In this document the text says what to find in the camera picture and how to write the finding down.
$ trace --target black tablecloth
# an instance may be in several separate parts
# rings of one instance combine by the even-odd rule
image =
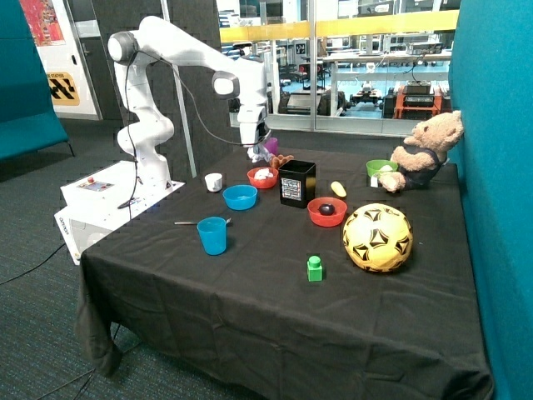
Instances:
[[[117,322],[272,399],[490,398],[456,167],[444,166],[426,190],[393,195],[368,186],[368,157],[286,153],[316,163],[317,196],[343,183],[349,213],[368,203],[401,210],[415,238],[407,263],[389,274],[361,270],[342,246],[342,225],[318,227],[306,209],[281,205],[277,185],[237,212],[193,179],[82,255],[76,328],[97,370],[118,367],[109,332]],[[247,183],[251,167],[236,152],[209,172],[231,186]],[[213,215],[233,221],[216,257],[196,227],[174,225]],[[314,254],[322,282],[307,280]]]

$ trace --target sign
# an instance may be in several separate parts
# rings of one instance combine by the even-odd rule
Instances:
[[[52,0],[20,0],[35,46],[65,44]]]
[[[307,45],[305,43],[298,43],[296,45],[296,54],[307,54]]]
[[[69,73],[47,73],[47,78],[54,106],[78,106],[80,104],[74,79]]]

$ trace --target poster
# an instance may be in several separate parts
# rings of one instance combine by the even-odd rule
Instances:
[[[20,5],[36,46],[65,44],[52,0],[20,0]]]

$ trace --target yellow soccer ball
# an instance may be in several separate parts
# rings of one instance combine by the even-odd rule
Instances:
[[[346,220],[342,241],[358,267],[388,273],[411,254],[413,234],[402,212],[376,203],[358,208]]]

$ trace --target yellow railing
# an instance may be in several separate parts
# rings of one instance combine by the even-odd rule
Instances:
[[[455,30],[458,17],[459,11],[454,10],[318,21],[316,23],[316,35],[325,37]],[[260,27],[225,27],[220,30],[222,43],[308,38],[309,34],[308,22],[281,23]]]

